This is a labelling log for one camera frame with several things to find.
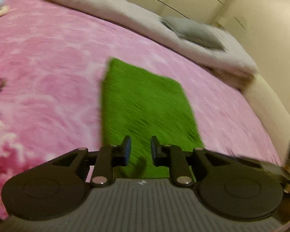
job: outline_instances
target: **bolt head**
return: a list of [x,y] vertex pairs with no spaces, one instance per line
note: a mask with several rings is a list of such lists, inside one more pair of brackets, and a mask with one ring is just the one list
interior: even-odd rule
[[106,184],[106,182],[107,182],[107,178],[105,178],[104,176],[96,176],[96,177],[93,178],[91,181],[92,181],[93,183],[95,183],[95,184],[100,184],[100,185],[102,185],[102,184]]
[[189,176],[180,176],[176,179],[176,181],[180,184],[189,184],[192,182],[192,179]]

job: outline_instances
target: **green towel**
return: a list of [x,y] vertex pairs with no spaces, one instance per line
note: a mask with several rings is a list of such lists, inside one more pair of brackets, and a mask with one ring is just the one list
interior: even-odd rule
[[102,125],[104,143],[120,144],[132,138],[127,167],[118,167],[117,177],[168,177],[167,167],[154,167],[150,138],[174,144],[184,151],[203,147],[194,116],[181,85],[144,69],[112,59],[103,82]]

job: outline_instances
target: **gray pillow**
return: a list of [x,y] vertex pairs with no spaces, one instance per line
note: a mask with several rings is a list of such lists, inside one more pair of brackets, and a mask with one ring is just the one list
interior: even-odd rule
[[179,38],[186,39],[209,49],[222,49],[223,45],[205,25],[188,18],[165,17],[161,22],[174,31]]

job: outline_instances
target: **pink floral blanket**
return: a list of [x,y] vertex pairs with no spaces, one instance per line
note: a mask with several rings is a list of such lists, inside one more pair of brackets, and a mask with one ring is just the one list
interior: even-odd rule
[[[44,0],[7,0],[0,18],[0,191],[13,175],[101,143],[110,57],[183,86],[207,149],[279,164],[243,96],[186,58],[113,23]],[[0,217],[7,214],[0,198]]]

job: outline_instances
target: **wooden stick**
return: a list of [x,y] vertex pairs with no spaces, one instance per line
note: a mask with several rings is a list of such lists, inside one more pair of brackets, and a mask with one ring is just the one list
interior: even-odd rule
[[5,5],[0,8],[0,17],[7,14],[9,12],[9,6]]

